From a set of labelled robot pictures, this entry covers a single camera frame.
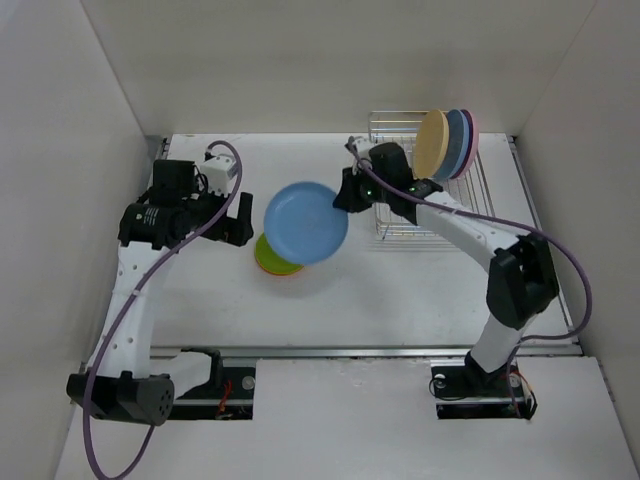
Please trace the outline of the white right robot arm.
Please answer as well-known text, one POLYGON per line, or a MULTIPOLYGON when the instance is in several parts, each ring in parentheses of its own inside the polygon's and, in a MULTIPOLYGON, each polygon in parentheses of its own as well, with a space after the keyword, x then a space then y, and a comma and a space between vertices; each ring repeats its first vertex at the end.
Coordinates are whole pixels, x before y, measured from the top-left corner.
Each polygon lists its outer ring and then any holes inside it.
POLYGON ((466 209, 432 180, 415 178, 404 149, 394 142, 374 145, 350 137, 345 147, 354 163, 342 171, 335 208, 360 213, 385 204, 410 224, 447 240, 487 273, 490 316, 463 369, 465 386, 487 393, 511 363, 532 319, 559 294, 548 241, 539 232, 502 230, 497 218, 466 209))

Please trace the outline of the beige plate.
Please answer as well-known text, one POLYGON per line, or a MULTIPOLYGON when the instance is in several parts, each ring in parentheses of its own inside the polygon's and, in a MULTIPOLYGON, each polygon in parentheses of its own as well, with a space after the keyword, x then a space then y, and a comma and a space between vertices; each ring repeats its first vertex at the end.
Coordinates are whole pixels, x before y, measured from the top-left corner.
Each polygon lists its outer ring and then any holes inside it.
POLYGON ((413 173, 417 179, 432 177, 441 167, 449 143, 449 124, 441 110, 426 113, 413 149, 413 173))

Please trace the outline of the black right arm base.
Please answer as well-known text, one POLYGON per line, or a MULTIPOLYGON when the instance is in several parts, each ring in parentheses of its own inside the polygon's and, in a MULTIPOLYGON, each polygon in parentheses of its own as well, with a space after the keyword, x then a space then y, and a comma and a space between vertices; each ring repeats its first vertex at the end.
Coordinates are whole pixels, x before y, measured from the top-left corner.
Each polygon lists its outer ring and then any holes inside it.
POLYGON ((428 387, 439 420, 531 420, 538 408, 530 384, 515 367, 509 375, 502 369, 474 378, 463 365, 435 365, 428 387))

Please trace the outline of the green plate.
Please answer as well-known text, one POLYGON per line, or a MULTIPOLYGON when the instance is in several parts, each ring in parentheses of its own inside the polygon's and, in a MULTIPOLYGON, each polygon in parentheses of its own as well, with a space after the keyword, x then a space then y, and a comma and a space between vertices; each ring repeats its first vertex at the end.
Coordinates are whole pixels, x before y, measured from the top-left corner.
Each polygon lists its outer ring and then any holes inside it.
POLYGON ((254 248, 254 258, 258 265, 259 263, 264 265, 295 264, 277 255, 275 251, 271 248, 269 243, 267 242, 266 236, 264 234, 261 234, 256 241, 255 248, 254 248))

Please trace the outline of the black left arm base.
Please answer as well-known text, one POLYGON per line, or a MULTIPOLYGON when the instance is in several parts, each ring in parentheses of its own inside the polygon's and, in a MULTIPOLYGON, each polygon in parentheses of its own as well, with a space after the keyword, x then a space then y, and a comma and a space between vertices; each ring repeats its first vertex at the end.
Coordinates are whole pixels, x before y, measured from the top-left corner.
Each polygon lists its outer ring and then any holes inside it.
POLYGON ((244 421, 253 419, 256 365, 231 365, 214 381, 189 390, 172 407, 170 420, 244 421))

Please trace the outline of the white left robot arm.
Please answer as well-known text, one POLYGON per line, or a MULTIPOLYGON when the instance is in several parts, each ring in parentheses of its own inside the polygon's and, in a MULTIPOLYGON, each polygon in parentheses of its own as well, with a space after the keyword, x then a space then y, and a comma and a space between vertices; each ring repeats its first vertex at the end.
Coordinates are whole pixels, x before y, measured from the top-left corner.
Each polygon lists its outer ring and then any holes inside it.
POLYGON ((189 350, 153 366, 157 308, 152 297, 161 292, 170 266, 152 267, 197 230, 206 239, 238 247, 252 238, 251 194, 241 193, 236 217, 222 209, 237 173, 237 161, 229 154, 207 157, 201 164, 157 160, 151 186, 125 209, 115 287, 98 343, 106 351, 94 351, 87 366, 96 375, 91 417, 160 426, 184 393, 195 389, 209 397, 223 387, 215 353, 189 350))

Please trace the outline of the orange plate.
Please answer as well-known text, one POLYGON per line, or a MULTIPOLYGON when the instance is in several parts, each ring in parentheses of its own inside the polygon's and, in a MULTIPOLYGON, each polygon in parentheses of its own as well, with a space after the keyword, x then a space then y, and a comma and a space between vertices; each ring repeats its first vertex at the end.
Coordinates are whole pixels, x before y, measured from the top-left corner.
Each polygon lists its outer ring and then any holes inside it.
POLYGON ((298 265, 298 264, 264 265, 259 263, 259 267, 266 273, 274 276, 279 276, 279 277, 294 275, 304 269, 303 265, 298 265))

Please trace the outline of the light blue plate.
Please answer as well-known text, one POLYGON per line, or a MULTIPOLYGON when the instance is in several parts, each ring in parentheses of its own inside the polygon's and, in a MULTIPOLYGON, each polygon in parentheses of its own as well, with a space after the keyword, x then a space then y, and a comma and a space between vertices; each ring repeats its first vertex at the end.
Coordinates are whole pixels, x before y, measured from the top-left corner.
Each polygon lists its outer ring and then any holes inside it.
POLYGON ((326 185, 303 181, 281 189, 264 215, 264 234, 284 260, 313 265, 334 255, 346 239, 348 214, 333 207, 336 193, 326 185))

